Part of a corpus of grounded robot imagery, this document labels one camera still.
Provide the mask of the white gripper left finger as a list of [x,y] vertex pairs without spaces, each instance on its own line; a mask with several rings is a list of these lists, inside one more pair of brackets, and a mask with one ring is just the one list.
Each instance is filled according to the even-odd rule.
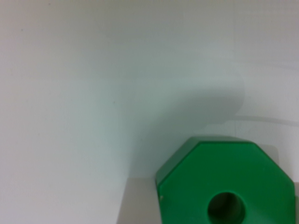
[[162,224],[153,178],[128,178],[117,224]]

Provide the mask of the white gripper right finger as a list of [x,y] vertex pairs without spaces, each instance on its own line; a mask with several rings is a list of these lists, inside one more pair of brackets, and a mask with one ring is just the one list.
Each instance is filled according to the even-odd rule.
[[295,224],[299,224],[299,182],[294,182],[295,186]]

